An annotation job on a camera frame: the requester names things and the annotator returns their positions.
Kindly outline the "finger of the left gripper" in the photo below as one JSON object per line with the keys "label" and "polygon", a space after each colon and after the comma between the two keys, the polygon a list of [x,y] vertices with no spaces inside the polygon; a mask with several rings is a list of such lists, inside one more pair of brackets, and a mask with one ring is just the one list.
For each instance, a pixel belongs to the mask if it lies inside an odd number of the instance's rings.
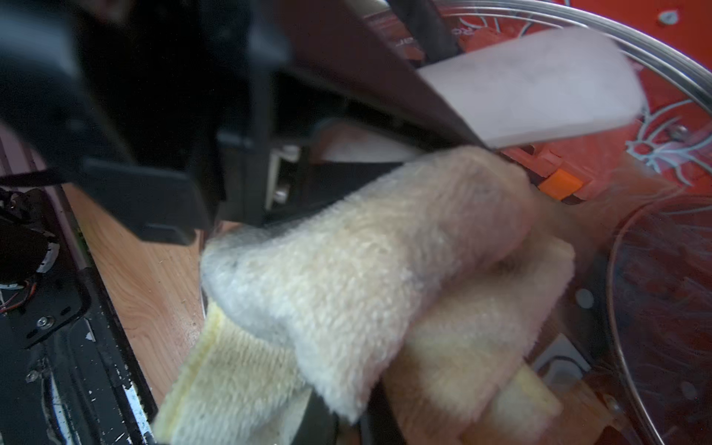
{"label": "finger of the left gripper", "polygon": [[314,214],[400,166],[399,162],[312,163],[300,146],[271,148],[266,220],[278,223]]}
{"label": "finger of the left gripper", "polygon": [[341,118],[426,148],[477,145],[465,121],[345,1],[278,1],[287,71],[340,97]]}

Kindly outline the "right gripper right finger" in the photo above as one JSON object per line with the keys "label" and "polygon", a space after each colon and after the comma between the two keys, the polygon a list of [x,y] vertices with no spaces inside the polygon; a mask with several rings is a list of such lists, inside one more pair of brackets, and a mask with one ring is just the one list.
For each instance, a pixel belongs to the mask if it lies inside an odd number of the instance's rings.
{"label": "right gripper right finger", "polygon": [[359,422],[361,445],[406,445],[385,389],[373,389]]}

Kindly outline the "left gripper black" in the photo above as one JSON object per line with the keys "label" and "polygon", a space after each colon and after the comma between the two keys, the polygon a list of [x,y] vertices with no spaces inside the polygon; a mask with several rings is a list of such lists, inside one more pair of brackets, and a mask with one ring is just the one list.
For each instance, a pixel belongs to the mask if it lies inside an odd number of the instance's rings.
{"label": "left gripper black", "polygon": [[5,1],[1,118],[144,241],[270,226],[266,134],[285,1]]}

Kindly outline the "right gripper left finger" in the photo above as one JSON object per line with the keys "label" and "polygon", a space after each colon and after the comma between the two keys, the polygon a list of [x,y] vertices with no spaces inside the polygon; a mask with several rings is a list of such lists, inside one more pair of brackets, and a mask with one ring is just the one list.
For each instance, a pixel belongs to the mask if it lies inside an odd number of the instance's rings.
{"label": "right gripper left finger", "polygon": [[312,392],[292,445],[336,445],[339,417],[326,406],[323,398]]}

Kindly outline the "cream yellow cloth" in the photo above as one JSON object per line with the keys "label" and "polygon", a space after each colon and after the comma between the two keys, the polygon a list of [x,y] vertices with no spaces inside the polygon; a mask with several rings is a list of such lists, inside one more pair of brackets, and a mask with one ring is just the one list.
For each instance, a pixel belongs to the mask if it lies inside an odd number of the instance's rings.
{"label": "cream yellow cloth", "polygon": [[456,148],[300,222],[217,235],[155,440],[290,444],[311,398],[355,424],[382,387],[408,444],[538,441],[562,407],[524,360],[576,253],[537,207],[520,167]]}

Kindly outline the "glass lid with white handle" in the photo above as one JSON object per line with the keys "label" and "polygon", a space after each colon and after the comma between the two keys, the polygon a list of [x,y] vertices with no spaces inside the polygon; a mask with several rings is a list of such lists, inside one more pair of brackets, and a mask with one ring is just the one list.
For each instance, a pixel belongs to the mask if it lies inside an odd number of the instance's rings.
{"label": "glass lid with white handle", "polygon": [[701,139],[693,144],[693,153],[679,152],[701,168],[697,187],[679,187],[636,159],[625,159],[599,196],[569,204],[547,195],[533,173],[514,161],[539,189],[544,220],[577,252],[577,275],[545,326],[531,364],[566,406],[550,442],[641,444],[617,402],[611,368],[597,352],[603,331],[583,278],[598,242],[584,213],[591,205],[638,198],[688,194],[711,199],[711,72],[654,37],[584,11],[579,1],[444,1],[439,6],[443,18],[443,9],[455,6],[526,9],[547,18],[576,20],[571,27],[464,50],[461,57],[434,63],[402,1],[355,3],[371,29],[420,70],[487,146],[504,156],[508,148],[621,129],[641,115],[645,92],[616,44],[618,33],[640,46],[666,46],[680,64],[675,74],[695,86],[691,95],[708,112],[709,123],[697,132]]}

